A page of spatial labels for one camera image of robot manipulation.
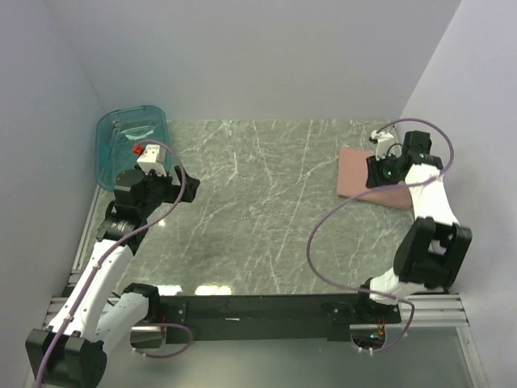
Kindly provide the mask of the teal transparent plastic basket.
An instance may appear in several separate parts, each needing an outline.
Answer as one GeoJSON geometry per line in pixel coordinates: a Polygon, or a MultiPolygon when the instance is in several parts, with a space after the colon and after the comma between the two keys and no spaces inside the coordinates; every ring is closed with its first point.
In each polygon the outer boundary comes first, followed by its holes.
{"type": "Polygon", "coordinates": [[[169,144],[166,116],[161,108],[142,105],[109,112],[96,126],[95,178],[106,191],[113,191],[117,175],[137,164],[136,143],[152,139],[169,144]]]}

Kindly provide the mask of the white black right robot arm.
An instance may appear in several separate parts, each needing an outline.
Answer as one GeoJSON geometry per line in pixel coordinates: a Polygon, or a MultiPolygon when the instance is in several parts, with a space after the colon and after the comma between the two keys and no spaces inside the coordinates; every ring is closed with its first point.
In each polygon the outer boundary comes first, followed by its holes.
{"type": "Polygon", "coordinates": [[[431,154],[429,133],[410,131],[396,154],[393,135],[374,132],[375,155],[367,159],[367,188],[403,183],[409,188],[414,223],[397,249],[393,266],[368,279],[356,300],[355,315],[371,323],[401,298],[414,293],[447,290],[456,280],[472,231],[461,226],[449,205],[441,158],[431,154]]]}

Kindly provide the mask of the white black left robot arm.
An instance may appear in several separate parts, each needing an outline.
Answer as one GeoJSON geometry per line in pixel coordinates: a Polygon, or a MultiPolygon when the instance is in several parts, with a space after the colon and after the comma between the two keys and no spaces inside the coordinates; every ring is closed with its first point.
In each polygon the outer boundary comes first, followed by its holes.
{"type": "Polygon", "coordinates": [[[200,182],[183,165],[175,166],[174,183],[159,165],[138,164],[121,172],[101,223],[90,260],[54,318],[32,330],[25,342],[37,387],[96,387],[111,350],[135,326],[166,327],[158,288],[131,284],[110,309],[112,291],[134,258],[161,205],[175,208],[195,199],[200,182]]]}

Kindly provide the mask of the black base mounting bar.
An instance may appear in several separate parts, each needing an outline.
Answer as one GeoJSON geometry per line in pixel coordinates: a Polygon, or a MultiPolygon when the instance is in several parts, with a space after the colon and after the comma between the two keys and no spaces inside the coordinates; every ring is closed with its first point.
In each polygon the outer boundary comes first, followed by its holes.
{"type": "Polygon", "coordinates": [[[349,341],[354,325],[401,322],[397,307],[367,303],[356,293],[161,298],[166,321],[188,327],[195,341],[349,341]]]}

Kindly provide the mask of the aluminium frame rail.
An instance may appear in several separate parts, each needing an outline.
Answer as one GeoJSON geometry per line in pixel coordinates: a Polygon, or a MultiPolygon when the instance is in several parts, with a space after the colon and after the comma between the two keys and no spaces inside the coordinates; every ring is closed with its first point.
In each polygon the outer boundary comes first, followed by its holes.
{"type": "MultiPolygon", "coordinates": [[[[57,315],[61,307],[64,306],[66,298],[53,297],[48,306],[44,318],[44,326],[57,315]]],[[[463,303],[459,294],[447,295],[440,294],[436,297],[431,295],[414,295],[410,301],[415,306],[414,317],[410,324],[413,327],[469,327],[469,319],[464,310],[463,303]]],[[[401,323],[388,324],[387,327],[400,327],[406,325],[410,317],[410,306],[399,304],[401,323]]]]}

